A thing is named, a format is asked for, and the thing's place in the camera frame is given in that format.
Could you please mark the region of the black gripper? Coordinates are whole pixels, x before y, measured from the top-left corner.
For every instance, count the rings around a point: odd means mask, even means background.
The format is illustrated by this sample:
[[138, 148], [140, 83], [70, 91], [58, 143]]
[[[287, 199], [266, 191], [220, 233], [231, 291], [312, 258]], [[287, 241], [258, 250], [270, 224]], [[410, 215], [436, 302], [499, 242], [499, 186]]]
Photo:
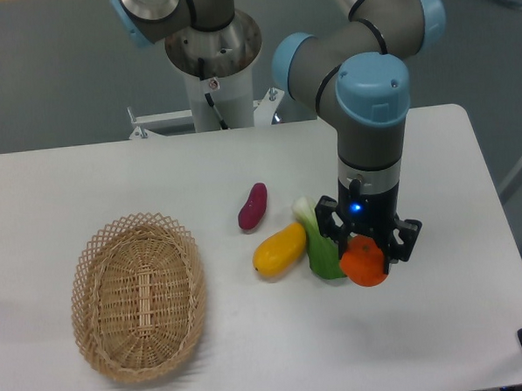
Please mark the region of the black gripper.
[[329, 196], [322, 196], [315, 206], [321, 236], [330, 238], [338, 247], [338, 255], [343, 255], [351, 233], [346, 223], [353, 223], [358, 229], [357, 234], [371, 236], [372, 233], [386, 233], [381, 250], [384, 273], [388, 275], [393, 264], [408, 262], [422, 229], [419, 220], [401, 220], [398, 217], [398, 190], [399, 184], [396, 184], [386, 192], [352, 198], [347, 187], [338, 183], [338, 202]]

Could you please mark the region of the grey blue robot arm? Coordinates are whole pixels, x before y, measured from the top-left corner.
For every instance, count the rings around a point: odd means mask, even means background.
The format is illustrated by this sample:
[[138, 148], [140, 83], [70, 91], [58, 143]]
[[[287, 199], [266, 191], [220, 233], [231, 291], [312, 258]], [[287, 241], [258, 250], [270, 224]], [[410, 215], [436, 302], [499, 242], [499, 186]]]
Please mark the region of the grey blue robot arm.
[[[338, 134], [338, 196], [317, 203], [321, 234], [340, 252], [352, 234], [370, 237], [390, 267], [409, 259], [422, 227], [396, 208], [410, 105], [405, 58], [440, 39], [445, 10], [441, 0], [336, 1], [346, 27], [324, 40], [286, 37], [272, 76]], [[255, 125], [252, 68], [261, 30], [234, 0], [110, 3], [137, 45], [164, 43], [184, 76], [196, 131]]]

